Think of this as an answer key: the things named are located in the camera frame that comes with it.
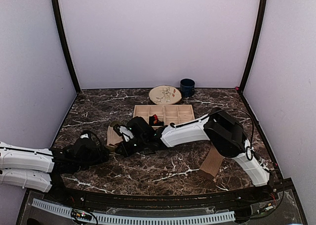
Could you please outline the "beige striped sock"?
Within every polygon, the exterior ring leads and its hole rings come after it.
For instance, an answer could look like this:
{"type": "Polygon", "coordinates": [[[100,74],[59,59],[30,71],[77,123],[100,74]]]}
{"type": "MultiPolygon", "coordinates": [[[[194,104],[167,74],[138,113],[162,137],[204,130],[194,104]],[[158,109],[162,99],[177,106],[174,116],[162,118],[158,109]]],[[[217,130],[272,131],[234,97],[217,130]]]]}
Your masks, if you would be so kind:
{"type": "Polygon", "coordinates": [[[118,124],[119,126],[122,125],[120,121],[114,120],[110,123],[107,129],[107,142],[106,142],[106,148],[109,149],[111,153],[115,152],[115,149],[118,147],[118,145],[123,142],[122,136],[119,136],[114,131],[114,126],[118,124]]]}

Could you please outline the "black argyle sock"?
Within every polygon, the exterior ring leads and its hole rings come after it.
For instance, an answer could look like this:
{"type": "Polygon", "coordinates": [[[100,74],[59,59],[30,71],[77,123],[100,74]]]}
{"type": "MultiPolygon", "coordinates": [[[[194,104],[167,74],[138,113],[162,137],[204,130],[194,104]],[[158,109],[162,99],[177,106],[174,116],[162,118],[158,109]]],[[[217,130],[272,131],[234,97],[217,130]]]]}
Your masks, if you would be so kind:
{"type": "Polygon", "coordinates": [[[149,125],[152,127],[160,127],[164,125],[164,122],[161,121],[156,114],[149,117],[149,125]]]}

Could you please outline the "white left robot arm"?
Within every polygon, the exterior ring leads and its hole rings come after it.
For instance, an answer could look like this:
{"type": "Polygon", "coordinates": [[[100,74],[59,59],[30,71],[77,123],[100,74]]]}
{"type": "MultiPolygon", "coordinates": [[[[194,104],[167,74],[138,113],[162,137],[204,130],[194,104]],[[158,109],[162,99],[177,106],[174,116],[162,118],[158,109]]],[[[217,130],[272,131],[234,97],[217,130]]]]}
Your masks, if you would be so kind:
{"type": "Polygon", "coordinates": [[[64,148],[34,149],[0,143],[0,182],[47,193],[66,203],[70,193],[57,184],[60,174],[73,174],[109,160],[110,150],[97,135],[83,131],[64,148]]]}

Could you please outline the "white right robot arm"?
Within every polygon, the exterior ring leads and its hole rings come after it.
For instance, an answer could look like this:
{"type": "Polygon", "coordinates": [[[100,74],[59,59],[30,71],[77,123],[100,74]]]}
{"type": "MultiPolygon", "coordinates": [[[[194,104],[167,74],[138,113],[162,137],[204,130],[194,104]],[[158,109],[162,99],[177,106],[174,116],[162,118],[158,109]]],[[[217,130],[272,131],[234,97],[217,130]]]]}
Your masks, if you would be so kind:
{"type": "Polygon", "coordinates": [[[264,159],[255,154],[252,139],[246,136],[243,125],[227,109],[215,107],[198,119],[178,125],[171,123],[156,130],[136,116],[127,125],[115,124],[113,129],[122,138],[115,152],[124,157],[146,148],[155,152],[184,143],[210,141],[221,156],[232,158],[247,173],[256,186],[252,190],[256,202],[263,202],[271,194],[270,170],[264,159]]]}

